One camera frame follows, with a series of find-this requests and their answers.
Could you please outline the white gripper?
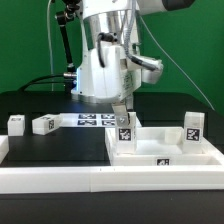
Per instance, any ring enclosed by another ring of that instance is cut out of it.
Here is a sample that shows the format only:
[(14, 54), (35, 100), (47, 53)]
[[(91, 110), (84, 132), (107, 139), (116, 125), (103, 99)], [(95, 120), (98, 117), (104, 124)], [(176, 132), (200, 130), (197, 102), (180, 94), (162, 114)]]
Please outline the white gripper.
[(114, 103), (112, 109), (118, 126), (128, 126), (130, 123), (126, 104), (122, 101), (141, 85), (141, 70), (130, 70), (124, 50), (113, 45), (102, 50), (105, 67), (99, 64), (97, 49), (90, 51), (89, 71), (92, 76), (93, 102)]

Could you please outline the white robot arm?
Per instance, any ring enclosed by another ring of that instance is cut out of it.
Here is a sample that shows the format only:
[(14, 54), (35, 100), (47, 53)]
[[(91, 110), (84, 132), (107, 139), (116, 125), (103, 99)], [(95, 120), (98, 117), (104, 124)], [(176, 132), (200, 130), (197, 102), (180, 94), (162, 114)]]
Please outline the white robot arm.
[(156, 83), (163, 72), (159, 59), (142, 56), (142, 15), (190, 7), (195, 0), (64, 0), (66, 16), (80, 19), (82, 63), (76, 70), (74, 96), (110, 103), (119, 126), (130, 124), (132, 94), (143, 82)]

